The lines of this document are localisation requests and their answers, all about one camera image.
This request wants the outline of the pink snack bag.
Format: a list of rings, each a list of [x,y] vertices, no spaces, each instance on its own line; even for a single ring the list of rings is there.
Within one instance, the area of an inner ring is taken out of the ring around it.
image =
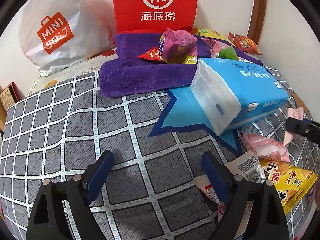
[[[304,109],[303,107],[288,108],[287,120],[289,125],[285,124],[285,134],[283,144],[288,145],[295,137],[295,123],[297,121],[303,121]]]

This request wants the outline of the yellow crisps snack bag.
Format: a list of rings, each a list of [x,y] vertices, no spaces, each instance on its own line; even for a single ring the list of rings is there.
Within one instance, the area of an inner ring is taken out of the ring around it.
[[[262,159],[260,165],[266,179],[273,182],[286,215],[317,181],[315,172],[284,161]]]

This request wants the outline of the bear print snack packet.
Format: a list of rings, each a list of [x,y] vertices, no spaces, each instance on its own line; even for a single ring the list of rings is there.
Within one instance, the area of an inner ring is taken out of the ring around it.
[[[213,57],[213,58],[218,57],[220,54],[220,51],[223,49],[223,46],[221,45],[221,43],[212,38],[202,38],[202,40],[209,47],[210,57]]]

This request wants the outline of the magenta snack packet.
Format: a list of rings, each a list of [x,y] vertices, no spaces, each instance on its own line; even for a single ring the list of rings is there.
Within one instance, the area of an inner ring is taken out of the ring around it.
[[[198,39],[186,30],[167,28],[159,40],[159,54],[166,63],[196,64]]]

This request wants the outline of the small red snack packet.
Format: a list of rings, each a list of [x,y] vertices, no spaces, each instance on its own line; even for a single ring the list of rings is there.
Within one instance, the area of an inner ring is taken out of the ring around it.
[[[152,47],[148,51],[137,56],[137,58],[145,61],[164,62],[164,59],[161,57],[161,54],[159,53],[158,47]]]

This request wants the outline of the pale pink snack packet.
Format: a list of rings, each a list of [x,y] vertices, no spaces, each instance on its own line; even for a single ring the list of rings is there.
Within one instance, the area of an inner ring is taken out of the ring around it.
[[[244,133],[243,138],[259,159],[290,162],[288,149],[282,143],[258,134]]]

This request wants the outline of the grey checkered bedsheet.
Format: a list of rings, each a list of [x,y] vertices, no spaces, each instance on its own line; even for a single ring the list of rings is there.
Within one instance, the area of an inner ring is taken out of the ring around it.
[[[288,108],[297,108],[283,77],[263,66],[288,99],[276,112],[216,135],[190,86],[103,96],[99,71],[60,82],[8,110],[1,150],[3,226],[13,239],[81,239],[68,181],[105,150],[114,165],[90,211],[105,239],[210,239],[225,210],[201,166],[211,152],[249,183],[233,239],[293,239],[306,195],[286,215],[243,134],[283,144]],[[290,162],[319,175],[319,144],[297,135]]]

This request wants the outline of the blue tissue pack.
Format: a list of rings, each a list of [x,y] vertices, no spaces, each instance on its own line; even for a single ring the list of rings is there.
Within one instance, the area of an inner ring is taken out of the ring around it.
[[[216,135],[276,112],[289,97],[264,67],[218,58],[198,61],[190,89]]]

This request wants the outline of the orange chips bag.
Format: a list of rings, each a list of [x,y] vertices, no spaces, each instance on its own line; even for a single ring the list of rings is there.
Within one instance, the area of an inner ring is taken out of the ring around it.
[[[236,48],[240,49],[241,51],[253,55],[261,55],[257,44],[249,37],[228,33],[228,38],[232,41]]]

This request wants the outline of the green snack packet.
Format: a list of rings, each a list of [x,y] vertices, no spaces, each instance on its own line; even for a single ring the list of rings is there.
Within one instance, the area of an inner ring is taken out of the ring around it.
[[[238,61],[238,55],[236,51],[234,50],[233,46],[228,46],[226,48],[223,48],[219,51],[219,55],[217,56],[219,59],[229,59],[229,60],[235,60]]]

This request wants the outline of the brown framed box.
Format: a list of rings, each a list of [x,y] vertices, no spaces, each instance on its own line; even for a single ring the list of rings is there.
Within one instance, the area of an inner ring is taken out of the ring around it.
[[[19,89],[14,82],[11,82],[0,94],[1,104],[7,112],[10,107],[22,100]]]

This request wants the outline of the purple fluffy towel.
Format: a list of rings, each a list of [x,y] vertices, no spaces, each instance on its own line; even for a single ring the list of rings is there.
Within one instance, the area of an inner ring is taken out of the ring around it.
[[[116,98],[191,84],[197,64],[152,63],[138,56],[159,44],[161,33],[122,33],[114,37],[114,60],[102,64],[99,87],[103,96]]]

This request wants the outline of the yellow chips bag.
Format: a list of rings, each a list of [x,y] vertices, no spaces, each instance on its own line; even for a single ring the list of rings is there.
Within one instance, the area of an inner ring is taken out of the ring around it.
[[[207,29],[207,28],[192,28],[191,33],[193,35],[207,37],[207,38],[214,38],[218,40],[224,40],[230,42],[229,38],[218,31]]]

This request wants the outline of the white Miniso plastic bag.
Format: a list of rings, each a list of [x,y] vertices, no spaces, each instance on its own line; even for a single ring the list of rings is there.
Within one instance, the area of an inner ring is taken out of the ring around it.
[[[29,0],[19,29],[22,53],[49,76],[113,47],[90,0]]]

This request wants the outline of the red paper shopping bag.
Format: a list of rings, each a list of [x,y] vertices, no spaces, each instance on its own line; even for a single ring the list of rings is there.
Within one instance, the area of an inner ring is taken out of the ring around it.
[[[113,0],[116,32],[163,33],[190,29],[198,0]]]

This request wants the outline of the brown wooden door frame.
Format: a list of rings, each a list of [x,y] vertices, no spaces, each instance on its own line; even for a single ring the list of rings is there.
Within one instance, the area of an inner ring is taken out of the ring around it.
[[[260,35],[263,29],[267,0],[253,0],[253,8],[247,37],[256,44],[259,43]]]

